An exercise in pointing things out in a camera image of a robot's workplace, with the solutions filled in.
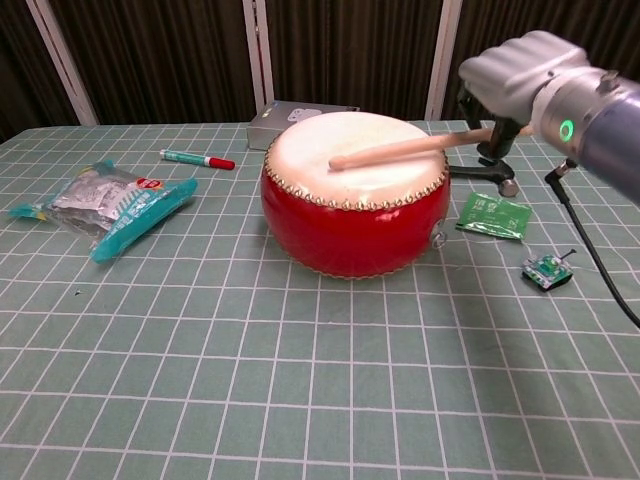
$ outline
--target gray box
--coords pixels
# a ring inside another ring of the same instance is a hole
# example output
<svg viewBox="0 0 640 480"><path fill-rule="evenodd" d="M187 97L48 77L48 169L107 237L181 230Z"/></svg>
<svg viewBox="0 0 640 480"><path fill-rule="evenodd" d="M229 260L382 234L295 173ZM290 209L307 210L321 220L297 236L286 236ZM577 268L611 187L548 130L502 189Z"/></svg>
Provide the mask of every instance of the gray box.
<svg viewBox="0 0 640 480"><path fill-rule="evenodd" d="M319 103L283 102L275 100L266 105L247 127L249 148L267 150L271 142L291 125L330 112L357 112L360 107L323 105Z"/></svg>

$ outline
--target green packet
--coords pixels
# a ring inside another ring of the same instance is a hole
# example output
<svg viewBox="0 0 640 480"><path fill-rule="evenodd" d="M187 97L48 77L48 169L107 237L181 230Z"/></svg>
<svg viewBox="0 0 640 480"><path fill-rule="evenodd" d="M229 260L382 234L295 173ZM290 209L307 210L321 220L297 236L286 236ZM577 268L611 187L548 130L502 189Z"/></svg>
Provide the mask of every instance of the green packet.
<svg viewBox="0 0 640 480"><path fill-rule="evenodd" d="M458 230L524 239L532 210L526 205L473 192L456 223Z"/></svg>

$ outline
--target red drum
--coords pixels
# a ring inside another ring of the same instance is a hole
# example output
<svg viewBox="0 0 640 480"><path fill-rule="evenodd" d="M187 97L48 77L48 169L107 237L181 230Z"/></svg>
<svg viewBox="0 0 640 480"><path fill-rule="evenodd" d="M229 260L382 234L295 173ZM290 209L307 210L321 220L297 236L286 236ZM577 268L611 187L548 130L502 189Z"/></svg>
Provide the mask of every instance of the red drum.
<svg viewBox="0 0 640 480"><path fill-rule="evenodd" d="M267 151L261 177L263 211L277 242L303 265L336 277L409 265L443 235L450 195L444 152L343 171L328 162L425 136L410 123L366 112L326 113L289 127Z"/></svg>

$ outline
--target white drumhead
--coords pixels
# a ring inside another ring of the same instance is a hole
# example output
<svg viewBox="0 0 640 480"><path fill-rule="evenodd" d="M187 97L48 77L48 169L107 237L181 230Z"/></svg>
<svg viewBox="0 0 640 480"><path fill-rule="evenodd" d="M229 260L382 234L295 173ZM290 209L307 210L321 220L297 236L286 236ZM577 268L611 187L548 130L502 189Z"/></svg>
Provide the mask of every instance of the white drumhead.
<svg viewBox="0 0 640 480"><path fill-rule="evenodd" d="M317 115L287 128L276 139L267 153L267 172L289 192L318 204L369 209L403 204L443 182L443 152L339 172L329 169L329 159L426 136L415 125L373 113Z"/></svg>

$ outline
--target green marker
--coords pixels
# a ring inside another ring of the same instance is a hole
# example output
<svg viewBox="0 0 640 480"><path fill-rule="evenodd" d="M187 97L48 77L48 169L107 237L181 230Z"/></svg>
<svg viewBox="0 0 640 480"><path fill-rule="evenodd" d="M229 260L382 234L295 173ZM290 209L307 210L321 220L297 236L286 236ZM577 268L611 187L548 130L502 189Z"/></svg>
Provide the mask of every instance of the green marker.
<svg viewBox="0 0 640 480"><path fill-rule="evenodd" d="M193 153L174 152L172 150L160 150L160 157L163 160L172 162L188 163L191 165L200 165L203 167L222 168L223 170L233 170L236 166L231 160L224 158L207 157L205 155L194 155Z"/></svg>

